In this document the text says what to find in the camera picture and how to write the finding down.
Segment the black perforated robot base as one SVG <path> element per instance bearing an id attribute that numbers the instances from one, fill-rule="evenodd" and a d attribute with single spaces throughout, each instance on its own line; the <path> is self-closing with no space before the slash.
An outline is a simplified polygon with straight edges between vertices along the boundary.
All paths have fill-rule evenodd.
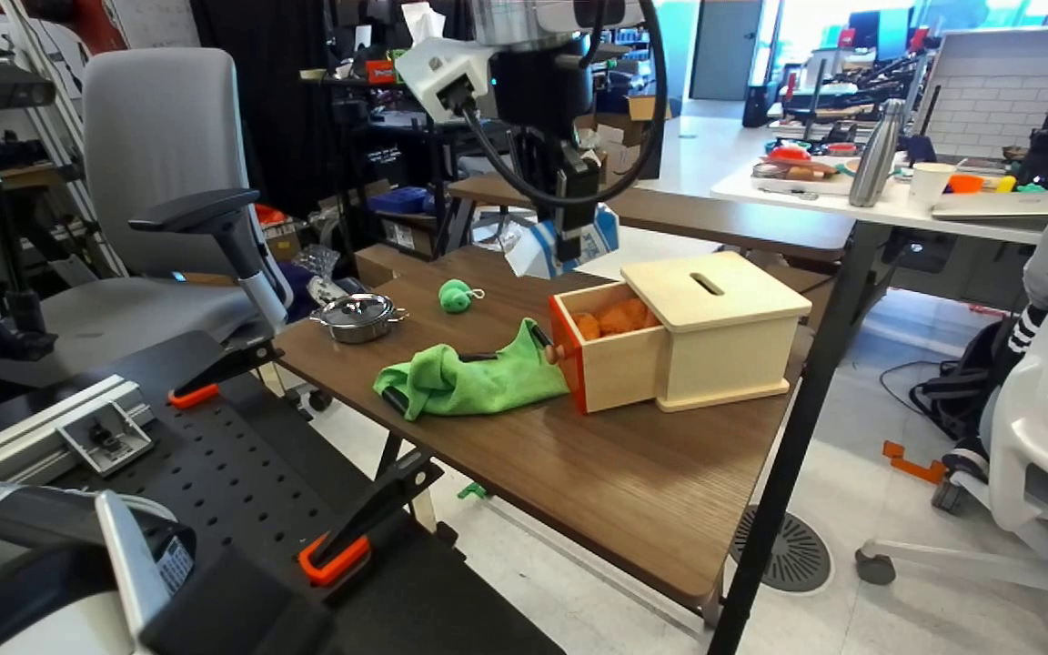
<path id="1" fill-rule="evenodd" d="M 113 477 L 197 534 L 197 573 L 144 630 L 156 655 L 559 655 L 467 558 L 381 509 L 338 546 L 334 581 L 297 549 L 348 523 L 374 493 L 309 421 L 255 380 L 177 410 L 167 363 L 125 363 L 153 414 L 153 453 Z"/>

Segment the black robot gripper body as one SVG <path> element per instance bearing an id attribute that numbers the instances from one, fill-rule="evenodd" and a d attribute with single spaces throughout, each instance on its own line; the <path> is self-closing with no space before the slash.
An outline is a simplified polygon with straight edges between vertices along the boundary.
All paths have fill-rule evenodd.
<path id="1" fill-rule="evenodd" d="M 554 254 L 571 267 L 596 213 L 603 163 L 577 141 L 591 112 L 591 73 L 571 49 L 499 51 L 492 60 L 499 119 L 511 126 L 512 186 L 554 226 Z"/>

